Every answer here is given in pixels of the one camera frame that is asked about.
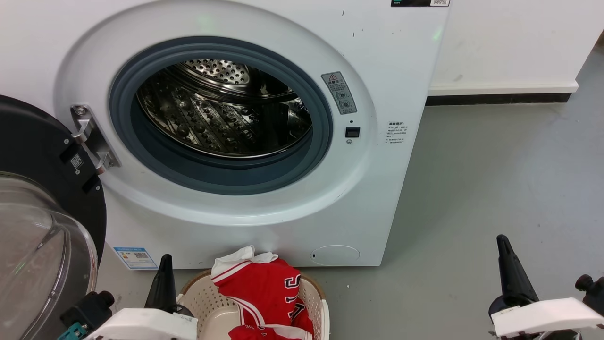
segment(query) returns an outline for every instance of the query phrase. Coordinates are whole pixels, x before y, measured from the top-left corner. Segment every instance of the brown basket rim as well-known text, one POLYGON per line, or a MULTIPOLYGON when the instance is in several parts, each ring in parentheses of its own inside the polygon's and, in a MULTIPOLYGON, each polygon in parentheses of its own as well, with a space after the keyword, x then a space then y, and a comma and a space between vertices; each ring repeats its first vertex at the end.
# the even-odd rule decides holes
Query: brown basket rim
MULTIPOLYGON (((202 278, 205 278, 206 276, 210 276, 211 274, 211 269, 204 270, 203 272, 197 274, 197 276, 189 280, 189 282, 187 282, 187 284, 181 289, 181 294, 186 295, 188 290, 195 284, 195 282, 201 280, 202 278)), ((316 289, 316 291, 319 293, 319 297, 321 298, 321 300, 326 300, 325 293, 323 292, 323 289, 321 289, 321 286, 319 286, 319 284, 313 278, 309 277, 303 272, 300 272, 300 274, 302 275, 302 278, 304 280, 308 281, 316 289)))

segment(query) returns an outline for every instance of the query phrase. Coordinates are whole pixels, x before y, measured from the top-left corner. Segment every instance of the washing machine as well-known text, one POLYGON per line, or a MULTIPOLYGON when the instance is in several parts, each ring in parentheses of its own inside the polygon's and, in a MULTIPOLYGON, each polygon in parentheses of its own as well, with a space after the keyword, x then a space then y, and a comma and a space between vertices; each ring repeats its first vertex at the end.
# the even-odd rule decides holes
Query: washing machine
POLYGON ((378 266, 448 5, 4 1, 0 171, 131 269, 378 266))

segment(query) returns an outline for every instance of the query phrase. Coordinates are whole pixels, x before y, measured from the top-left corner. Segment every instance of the laundry basket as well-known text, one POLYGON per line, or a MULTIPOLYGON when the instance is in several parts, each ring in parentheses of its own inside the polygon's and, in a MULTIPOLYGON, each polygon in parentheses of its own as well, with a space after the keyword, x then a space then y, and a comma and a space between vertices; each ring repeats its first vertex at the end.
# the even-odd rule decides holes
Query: laundry basket
MULTIPOLYGON (((178 296, 178 303, 197 318, 198 340, 230 340, 228 332, 240 325, 236 303, 221 295, 206 270, 189 281, 178 296)), ((298 296, 304 301, 315 331, 313 340, 329 340, 329 309, 319 285, 302 274, 298 296)))

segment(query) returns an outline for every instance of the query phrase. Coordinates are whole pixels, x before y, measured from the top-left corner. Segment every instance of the gray floor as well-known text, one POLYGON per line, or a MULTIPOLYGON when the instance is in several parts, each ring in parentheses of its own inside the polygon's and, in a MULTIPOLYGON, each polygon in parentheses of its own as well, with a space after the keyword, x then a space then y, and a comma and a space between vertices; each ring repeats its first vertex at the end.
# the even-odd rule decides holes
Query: gray floor
MULTIPOLYGON (((567 104, 425 110, 382 266, 305 270, 326 291, 331 340, 490 339, 498 234, 542 299, 580 298, 581 274, 604 275, 603 51, 578 82, 567 104)), ((106 254, 98 289, 142 306, 153 273, 106 254)))

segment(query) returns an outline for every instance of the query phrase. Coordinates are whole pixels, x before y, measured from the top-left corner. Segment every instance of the gray rubber seal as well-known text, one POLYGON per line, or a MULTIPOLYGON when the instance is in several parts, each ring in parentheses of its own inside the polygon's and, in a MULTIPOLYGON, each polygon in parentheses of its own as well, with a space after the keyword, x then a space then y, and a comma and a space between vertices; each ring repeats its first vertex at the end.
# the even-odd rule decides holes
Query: gray rubber seal
POLYGON ((187 188, 224 195, 260 194, 301 179, 325 156, 333 130, 327 99, 304 71, 263 47, 220 37, 174 39, 141 52, 115 78, 109 111, 120 139, 146 167, 187 188), (135 93, 157 71, 191 59, 247 64, 287 84, 309 111, 311 133, 293 148, 263 159, 219 159, 183 148, 152 125, 135 93))

